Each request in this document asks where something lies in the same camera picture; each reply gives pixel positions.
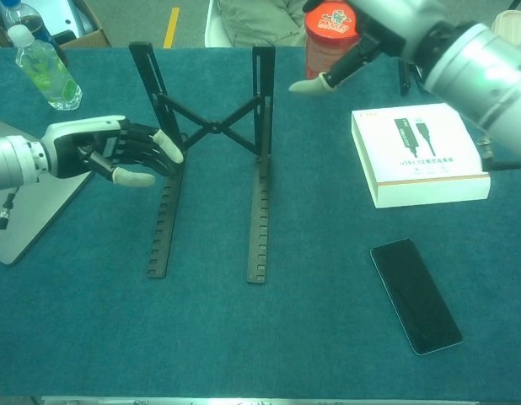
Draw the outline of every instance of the laptop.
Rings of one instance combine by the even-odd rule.
[[[0,138],[9,135],[22,135],[37,141],[29,134],[0,121]],[[57,179],[44,174],[38,183],[21,186],[13,200],[8,228],[0,229],[0,262],[13,264],[20,259],[89,176],[88,173],[71,179]],[[0,213],[9,191],[0,191]]]

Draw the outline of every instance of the robotic arm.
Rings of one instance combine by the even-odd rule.
[[[35,183],[45,173],[66,179],[91,170],[115,184],[151,186],[153,175],[116,165],[145,165],[168,176],[183,160],[161,130],[132,124],[124,116],[61,122],[50,125],[40,141],[0,138],[0,190]]]
[[[438,0],[350,0],[361,40],[331,70],[290,88],[323,94],[380,53],[422,69],[425,88],[521,157],[521,45],[485,25],[453,26]],[[304,11],[322,0],[308,0]],[[492,156],[489,144],[486,155]]]

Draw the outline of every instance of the black phone screen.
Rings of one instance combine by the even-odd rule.
[[[412,240],[374,247],[371,257],[417,354],[462,342],[461,332]]]

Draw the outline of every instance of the white box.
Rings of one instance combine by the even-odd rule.
[[[354,111],[352,137],[376,208],[489,196],[480,154],[446,104]]]

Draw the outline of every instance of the cartoon logo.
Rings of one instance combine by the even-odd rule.
[[[350,28],[348,25],[343,23],[350,22],[351,19],[346,16],[344,10],[334,10],[331,15],[322,15],[322,19],[319,21],[319,28],[324,28],[325,30],[332,30],[343,34]]]

